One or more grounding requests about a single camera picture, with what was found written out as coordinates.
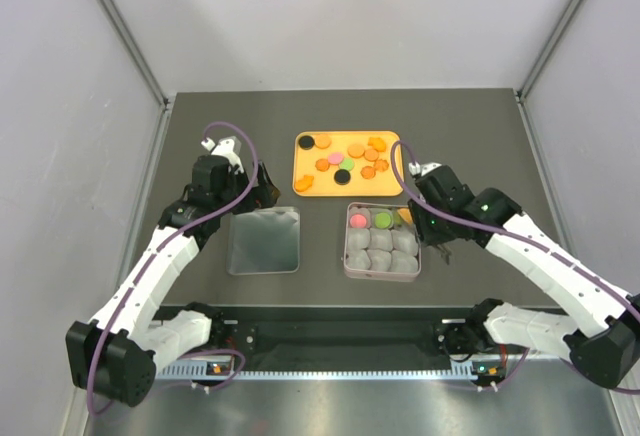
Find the black sandwich cookie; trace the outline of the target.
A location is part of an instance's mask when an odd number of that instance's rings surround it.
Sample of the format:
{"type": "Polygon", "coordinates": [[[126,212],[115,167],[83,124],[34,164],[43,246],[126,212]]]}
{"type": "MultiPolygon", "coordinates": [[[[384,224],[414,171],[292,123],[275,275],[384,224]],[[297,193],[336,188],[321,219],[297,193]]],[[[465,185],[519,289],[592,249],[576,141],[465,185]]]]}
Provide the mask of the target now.
{"type": "Polygon", "coordinates": [[[339,169],[334,173],[334,181],[338,185],[346,185],[351,180],[351,173],[348,170],[339,169]]]}

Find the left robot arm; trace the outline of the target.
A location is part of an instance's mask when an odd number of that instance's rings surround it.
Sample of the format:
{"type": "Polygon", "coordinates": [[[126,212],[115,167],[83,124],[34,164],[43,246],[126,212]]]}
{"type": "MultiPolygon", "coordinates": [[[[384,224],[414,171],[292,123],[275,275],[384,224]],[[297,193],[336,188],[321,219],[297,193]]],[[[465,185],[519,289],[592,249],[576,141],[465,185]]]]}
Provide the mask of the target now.
{"type": "Polygon", "coordinates": [[[216,352],[226,343],[220,314],[201,303],[184,306],[171,320],[151,325],[182,271],[219,230],[227,214],[271,208],[279,192],[262,161],[247,174],[236,157],[205,155],[192,179],[167,206],[147,248],[112,298],[87,322],[74,322],[65,336],[73,384],[94,399],[129,407],[141,403],[156,376],[201,348],[216,352]]]}

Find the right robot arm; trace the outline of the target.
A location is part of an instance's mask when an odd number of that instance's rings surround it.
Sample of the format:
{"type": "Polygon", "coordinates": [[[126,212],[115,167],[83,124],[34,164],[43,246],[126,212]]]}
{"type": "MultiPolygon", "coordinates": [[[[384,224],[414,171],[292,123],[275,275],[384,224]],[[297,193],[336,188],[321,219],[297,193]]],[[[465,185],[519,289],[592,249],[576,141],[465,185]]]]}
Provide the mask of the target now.
{"type": "Polygon", "coordinates": [[[472,241],[562,309],[551,314],[488,298],[462,325],[469,345],[481,352],[503,344],[551,354],[592,383],[617,389],[639,360],[639,298],[585,268],[504,192],[474,194],[439,163],[412,162],[409,172],[419,193],[408,207],[423,245],[472,241]]]}

